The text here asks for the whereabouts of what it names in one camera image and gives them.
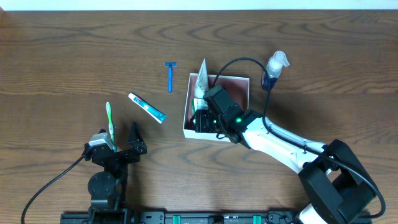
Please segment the green white soap pack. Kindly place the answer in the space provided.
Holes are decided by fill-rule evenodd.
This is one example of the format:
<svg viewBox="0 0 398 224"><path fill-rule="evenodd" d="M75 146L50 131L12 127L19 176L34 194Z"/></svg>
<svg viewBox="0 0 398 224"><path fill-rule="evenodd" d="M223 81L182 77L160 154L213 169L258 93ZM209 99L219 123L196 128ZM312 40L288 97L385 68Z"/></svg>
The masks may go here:
<svg viewBox="0 0 398 224"><path fill-rule="evenodd" d="M207 110L207 102L203 98L193 98L191 100L192 115L196 113L197 110Z"/></svg>

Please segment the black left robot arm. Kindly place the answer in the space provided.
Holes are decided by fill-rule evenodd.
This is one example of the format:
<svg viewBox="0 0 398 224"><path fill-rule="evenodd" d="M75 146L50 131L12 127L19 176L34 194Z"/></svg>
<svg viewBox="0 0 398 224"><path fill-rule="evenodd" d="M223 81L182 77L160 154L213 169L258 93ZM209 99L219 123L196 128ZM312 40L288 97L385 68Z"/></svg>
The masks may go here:
<svg viewBox="0 0 398 224"><path fill-rule="evenodd" d="M89 223L137 223L137 218L126 207L128 165L140 161L147 153L147 146L133 122L127 137L129 149L114 151L114 141L105 130L91 137L85 144L83 158L99 165L103 171L88 182L91 206Z"/></svg>

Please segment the clear spray bottle blue liquid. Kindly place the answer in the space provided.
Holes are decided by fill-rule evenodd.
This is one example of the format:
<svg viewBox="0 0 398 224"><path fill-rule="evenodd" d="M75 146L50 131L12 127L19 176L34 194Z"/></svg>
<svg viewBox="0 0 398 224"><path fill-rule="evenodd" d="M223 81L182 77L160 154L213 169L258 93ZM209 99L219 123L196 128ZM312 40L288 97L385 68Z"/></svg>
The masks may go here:
<svg viewBox="0 0 398 224"><path fill-rule="evenodd" d="M279 79L282 69L290 65L286 54L278 50L269 59L266 65L266 71L262 74L261 85L265 91L271 90Z"/></svg>

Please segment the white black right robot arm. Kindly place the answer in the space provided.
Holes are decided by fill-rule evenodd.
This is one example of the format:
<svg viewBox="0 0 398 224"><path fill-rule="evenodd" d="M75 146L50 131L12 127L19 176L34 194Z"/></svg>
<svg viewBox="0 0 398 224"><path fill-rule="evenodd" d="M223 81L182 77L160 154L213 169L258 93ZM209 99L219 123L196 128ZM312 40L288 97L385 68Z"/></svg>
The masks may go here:
<svg viewBox="0 0 398 224"><path fill-rule="evenodd" d="M309 204L294 223L371 223L366 211L380 192L350 147L338 139L311 141L278 127L263 114L246 110L217 85L201 97L197 130L263 152L297 173Z"/></svg>

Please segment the white cream tube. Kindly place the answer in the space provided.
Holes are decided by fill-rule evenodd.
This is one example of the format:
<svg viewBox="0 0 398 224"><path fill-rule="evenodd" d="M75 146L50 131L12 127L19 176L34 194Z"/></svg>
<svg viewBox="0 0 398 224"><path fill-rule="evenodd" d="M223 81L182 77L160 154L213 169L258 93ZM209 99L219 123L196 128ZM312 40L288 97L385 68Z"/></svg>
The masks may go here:
<svg viewBox="0 0 398 224"><path fill-rule="evenodd" d="M209 90L208 73L206 69L206 59L203 59L201 67L198 72L197 80L195 83L194 97L203 98L204 94Z"/></svg>

